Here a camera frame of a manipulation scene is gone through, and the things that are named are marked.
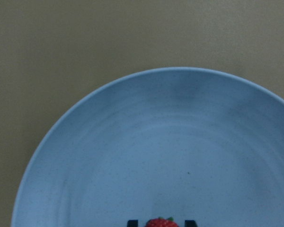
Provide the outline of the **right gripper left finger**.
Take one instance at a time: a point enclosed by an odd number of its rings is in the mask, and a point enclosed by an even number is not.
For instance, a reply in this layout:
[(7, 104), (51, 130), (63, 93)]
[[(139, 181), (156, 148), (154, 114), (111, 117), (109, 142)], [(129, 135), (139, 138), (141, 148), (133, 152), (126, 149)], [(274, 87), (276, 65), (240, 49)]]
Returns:
[(127, 227), (138, 227), (138, 220), (136, 219), (128, 220)]

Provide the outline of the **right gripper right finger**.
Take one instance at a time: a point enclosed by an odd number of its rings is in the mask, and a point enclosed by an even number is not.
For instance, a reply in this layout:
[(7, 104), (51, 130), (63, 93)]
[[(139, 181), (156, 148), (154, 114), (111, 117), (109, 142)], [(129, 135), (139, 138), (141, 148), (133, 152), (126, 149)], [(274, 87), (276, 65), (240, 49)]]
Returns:
[(194, 220), (185, 220), (185, 227), (198, 227)]

